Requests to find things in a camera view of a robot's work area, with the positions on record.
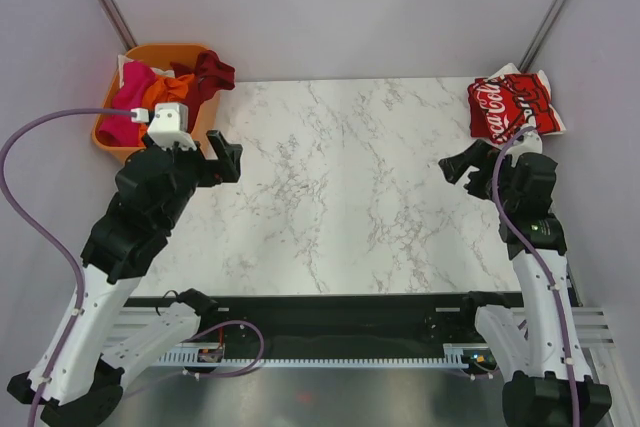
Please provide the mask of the dark red t shirt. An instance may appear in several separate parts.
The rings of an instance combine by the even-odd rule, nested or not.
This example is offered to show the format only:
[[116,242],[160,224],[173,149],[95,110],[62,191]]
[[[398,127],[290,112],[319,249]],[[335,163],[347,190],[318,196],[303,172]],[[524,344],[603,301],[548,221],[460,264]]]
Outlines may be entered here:
[[177,77],[190,74],[194,76],[187,94],[191,118],[196,118],[201,105],[212,99],[216,93],[235,88],[235,68],[221,61],[213,50],[200,52],[193,67],[172,62],[171,68]]

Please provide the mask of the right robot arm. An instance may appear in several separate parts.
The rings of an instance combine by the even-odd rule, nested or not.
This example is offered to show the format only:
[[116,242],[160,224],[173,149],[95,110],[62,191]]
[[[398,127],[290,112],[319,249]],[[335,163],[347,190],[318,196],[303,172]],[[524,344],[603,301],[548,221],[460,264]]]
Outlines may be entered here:
[[466,191],[491,200],[500,237],[519,281],[523,319],[486,293],[473,292],[458,315],[467,339],[483,339],[504,379],[502,407],[509,426],[595,426],[612,406],[576,331],[569,293],[567,246],[551,211],[557,164],[537,152],[499,149],[475,141],[439,160],[447,182],[468,179]]

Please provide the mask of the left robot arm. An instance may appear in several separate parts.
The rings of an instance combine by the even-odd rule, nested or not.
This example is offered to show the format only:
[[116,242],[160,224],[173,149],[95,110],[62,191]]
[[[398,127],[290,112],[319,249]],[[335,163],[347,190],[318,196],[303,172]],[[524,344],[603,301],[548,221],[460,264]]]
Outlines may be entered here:
[[198,146],[163,148],[146,139],[116,174],[116,192],[104,216],[80,257],[70,260],[76,288],[63,320],[38,364],[7,386],[16,400],[30,405],[31,422],[98,426],[164,353],[184,340],[208,340],[218,332],[216,302],[188,289],[149,325],[110,349],[104,346],[196,190],[240,179],[242,146],[216,130],[207,139],[213,159]]

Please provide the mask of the red coca cola t shirt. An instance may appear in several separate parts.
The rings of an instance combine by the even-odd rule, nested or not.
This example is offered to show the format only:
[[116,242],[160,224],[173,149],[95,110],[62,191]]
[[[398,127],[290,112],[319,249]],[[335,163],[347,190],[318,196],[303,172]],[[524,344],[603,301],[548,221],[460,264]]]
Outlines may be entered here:
[[477,78],[467,94],[472,138],[502,145],[526,126],[533,126],[539,135],[566,130],[552,105],[551,86],[543,71]]

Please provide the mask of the orange t shirt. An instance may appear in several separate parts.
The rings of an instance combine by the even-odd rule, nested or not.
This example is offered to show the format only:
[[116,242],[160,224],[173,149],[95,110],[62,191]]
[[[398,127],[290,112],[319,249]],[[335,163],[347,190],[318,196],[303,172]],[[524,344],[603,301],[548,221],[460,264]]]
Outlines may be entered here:
[[187,131],[193,130],[201,105],[195,76],[186,74],[177,78],[156,76],[141,100],[141,106],[153,110],[158,103],[178,102],[187,107]]

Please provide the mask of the pink t shirt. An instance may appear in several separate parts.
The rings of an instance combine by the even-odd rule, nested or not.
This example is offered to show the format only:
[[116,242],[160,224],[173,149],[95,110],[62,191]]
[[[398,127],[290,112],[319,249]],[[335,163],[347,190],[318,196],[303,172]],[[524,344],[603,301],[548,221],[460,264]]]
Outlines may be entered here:
[[[111,108],[130,112],[141,108],[143,94],[156,80],[156,74],[146,64],[135,61],[124,66],[124,86],[112,99]],[[137,147],[140,144],[141,125],[129,117],[108,115],[102,121],[98,135],[101,142],[111,147]]]

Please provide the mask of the white t shirt in basket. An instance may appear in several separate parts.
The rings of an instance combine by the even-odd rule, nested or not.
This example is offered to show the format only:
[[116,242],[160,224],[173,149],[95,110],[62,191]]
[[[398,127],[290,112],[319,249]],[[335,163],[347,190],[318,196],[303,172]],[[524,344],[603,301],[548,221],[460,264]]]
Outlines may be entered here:
[[[124,86],[124,66],[127,63],[130,62],[135,62],[135,59],[131,59],[125,55],[118,55],[117,56],[117,66],[118,66],[118,79],[119,79],[119,87],[122,88]],[[167,69],[167,70],[162,70],[160,68],[157,67],[151,67],[151,71],[154,72],[156,75],[163,75],[163,76],[168,76],[171,78],[175,77],[175,72],[173,69]]]

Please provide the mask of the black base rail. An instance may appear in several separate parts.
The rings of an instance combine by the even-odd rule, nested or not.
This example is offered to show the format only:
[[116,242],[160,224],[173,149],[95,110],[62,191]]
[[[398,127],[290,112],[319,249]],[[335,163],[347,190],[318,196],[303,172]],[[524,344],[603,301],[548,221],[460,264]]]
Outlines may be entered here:
[[364,359],[431,357],[443,344],[479,344],[476,308],[494,301],[521,310],[516,292],[231,296],[215,298],[206,326],[226,325],[202,344],[222,340],[232,358]]

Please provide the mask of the aluminium frame profile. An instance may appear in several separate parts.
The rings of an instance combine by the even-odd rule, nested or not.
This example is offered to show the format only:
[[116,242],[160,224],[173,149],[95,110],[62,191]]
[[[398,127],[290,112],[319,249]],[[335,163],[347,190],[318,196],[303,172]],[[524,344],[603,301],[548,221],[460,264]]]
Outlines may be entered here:
[[573,307],[572,313],[580,347],[590,349],[614,346],[614,339],[602,310],[595,307]]

